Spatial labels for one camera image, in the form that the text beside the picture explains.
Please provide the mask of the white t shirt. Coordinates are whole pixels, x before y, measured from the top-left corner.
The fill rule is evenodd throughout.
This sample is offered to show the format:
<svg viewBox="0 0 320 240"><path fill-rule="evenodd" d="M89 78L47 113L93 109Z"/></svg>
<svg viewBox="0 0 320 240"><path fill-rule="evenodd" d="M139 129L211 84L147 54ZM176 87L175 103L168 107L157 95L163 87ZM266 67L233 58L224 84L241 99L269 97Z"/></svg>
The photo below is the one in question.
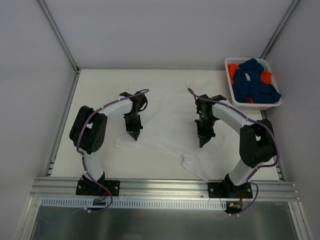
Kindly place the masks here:
<svg viewBox="0 0 320 240"><path fill-rule="evenodd" d="M214 125L216 136L199 147L196 105L187 87L150 88L149 106L141 114L143 130L134 141L120 134L115 147L142 151L142 172L148 179L221 180L234 166L237 134L226 123Z"/></svg>

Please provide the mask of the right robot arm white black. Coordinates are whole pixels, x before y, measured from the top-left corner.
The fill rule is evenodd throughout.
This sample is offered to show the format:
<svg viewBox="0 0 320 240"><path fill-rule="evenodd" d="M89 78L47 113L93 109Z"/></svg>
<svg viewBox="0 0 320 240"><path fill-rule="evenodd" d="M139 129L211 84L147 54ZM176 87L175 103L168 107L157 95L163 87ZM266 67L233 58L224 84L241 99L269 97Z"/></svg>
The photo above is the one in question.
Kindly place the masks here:
<svg viewBox="0 0 320 240"><path fill-rule="evenodd" d="M275 135L269 120L253 120L233 107L222 95L208 97L206 94L195 98L195 121L199 147L202 148L216 136L214 125L221 120L239 135L240 160L225 177L224 193L235 198L242 191L242 185L256 173L263 163L279 156Z"/></svg>

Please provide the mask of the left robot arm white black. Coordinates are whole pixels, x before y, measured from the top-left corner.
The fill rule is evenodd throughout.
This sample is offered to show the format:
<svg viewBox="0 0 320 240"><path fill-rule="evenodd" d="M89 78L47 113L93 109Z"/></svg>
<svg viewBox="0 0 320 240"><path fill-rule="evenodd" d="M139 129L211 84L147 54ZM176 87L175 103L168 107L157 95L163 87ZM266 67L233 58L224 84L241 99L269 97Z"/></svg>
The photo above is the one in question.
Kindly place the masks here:
<svg viewBox="0 0 320 240"><path fill-rule="evenodd" d="M143 129L140 112L148 106L148 92L148 89L139 90L135 94L122 92L117 100L97 109L86 105L79 109L69 138L81 155L83 178L88 180L87 189L93 195L101 194L105 188L102 181L105 173L97 152L104 143L108 119L123 116L127 134L137 141Z"/></svg>

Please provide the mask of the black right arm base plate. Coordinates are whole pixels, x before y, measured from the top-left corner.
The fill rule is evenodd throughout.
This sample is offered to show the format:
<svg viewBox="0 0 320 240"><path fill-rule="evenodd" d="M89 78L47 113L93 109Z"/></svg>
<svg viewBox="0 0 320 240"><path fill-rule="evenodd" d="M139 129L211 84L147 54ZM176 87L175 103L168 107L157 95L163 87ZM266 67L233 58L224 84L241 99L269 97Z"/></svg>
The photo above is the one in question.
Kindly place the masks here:
<svg viewBox="0 0 320 240"><path fill-rule="evenodd" d="M226 182L209 182L207 184L209 198L223 199L252 199L251 185L247 182L239 186Z"/></svg>

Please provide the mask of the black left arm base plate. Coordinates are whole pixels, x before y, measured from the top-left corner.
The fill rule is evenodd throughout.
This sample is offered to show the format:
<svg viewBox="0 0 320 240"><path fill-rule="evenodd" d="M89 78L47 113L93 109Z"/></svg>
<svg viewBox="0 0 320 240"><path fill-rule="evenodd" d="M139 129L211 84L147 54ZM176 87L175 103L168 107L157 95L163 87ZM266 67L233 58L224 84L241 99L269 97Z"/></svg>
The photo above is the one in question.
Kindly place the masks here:
<svg viewBox="0 0 320 240"><path fill-rule="evenodd" d="M120 186L121 182L118 180L106 180L101 178L98 183L100 185L103 185L111 195L114 197L119 196ZM77 196L95 196L95 197L101 197L105 193L105 189L96 183L94 183L92 180L82 177L77 182L77 187L75 190L75 194Z"/></svg>

